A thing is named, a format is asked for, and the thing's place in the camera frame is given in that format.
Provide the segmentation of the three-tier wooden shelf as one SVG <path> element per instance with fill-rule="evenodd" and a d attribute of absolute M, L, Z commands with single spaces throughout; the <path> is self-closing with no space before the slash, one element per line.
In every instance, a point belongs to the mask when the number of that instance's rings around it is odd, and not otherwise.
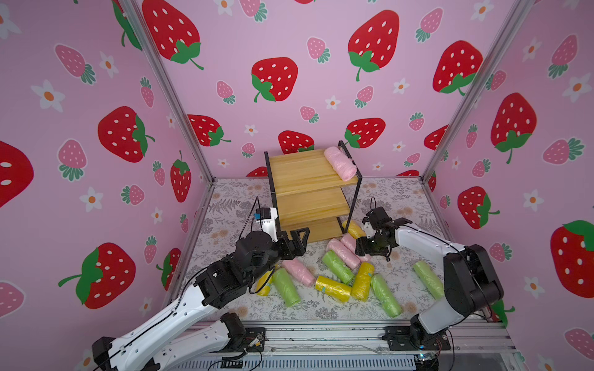
<path fill-rule="evenodd" d="M 308 227 L 309 241 L 343 236 L 356 206 L 363 176 L 344 181 L 322 149 L 270 156 L 265 153 L 276 226 L 290 232 Z"/>

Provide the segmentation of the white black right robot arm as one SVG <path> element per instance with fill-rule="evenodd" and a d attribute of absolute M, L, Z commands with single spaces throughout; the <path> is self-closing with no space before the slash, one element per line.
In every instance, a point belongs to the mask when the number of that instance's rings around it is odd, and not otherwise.
<path fill-rule="evenodd" d="M 406 218 L 392 219 L 382 207 L 362 220 L 364 237 L 356 240 L 358 256 L 390 258 L 395 247 L 406 247 L 427 258 L 444 275 L 444 297 L 411 319 L 411 343 L 421 349 L 475 312 L 504 297 L 504 289 L 485 248 L 464 246 L 437 237 Z"/>

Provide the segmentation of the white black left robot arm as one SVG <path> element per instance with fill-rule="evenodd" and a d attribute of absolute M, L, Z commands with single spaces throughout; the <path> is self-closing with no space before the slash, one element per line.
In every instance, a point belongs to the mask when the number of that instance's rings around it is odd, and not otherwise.
<path fill-rule="evenodd" d="M 234 253 L 213 262 L 161 312 L 131 332 L 102 337 L 92 346 L 99 370 L 167 370 L 195 356 L 241 344 L 245 328 L 227 313 L 198 332 L 185 331 L 240 298 L 279 261 L 306 253 L 309 228 L 278 232 L 255 230 L 236 242 Z"/>

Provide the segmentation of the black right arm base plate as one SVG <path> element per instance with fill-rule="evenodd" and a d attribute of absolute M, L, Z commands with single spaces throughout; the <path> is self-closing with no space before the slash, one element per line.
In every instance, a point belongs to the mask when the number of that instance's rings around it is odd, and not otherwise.
<path fill-rule="evenodd" d="M 437 352 L 452 349 L 445 330 L 427 334 L 414 326 L 387 326 L 381 339 L 388 343 L 391 351 Z"/>

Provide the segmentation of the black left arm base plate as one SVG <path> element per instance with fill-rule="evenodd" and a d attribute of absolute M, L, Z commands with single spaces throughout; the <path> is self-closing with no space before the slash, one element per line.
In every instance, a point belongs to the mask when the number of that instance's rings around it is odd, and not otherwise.
<path fill-rule="evenodd" d="M 234 335 L 222 353 L 264 352 L 266 340 L 265 327 L 246 328 L 242 335 Z"/>

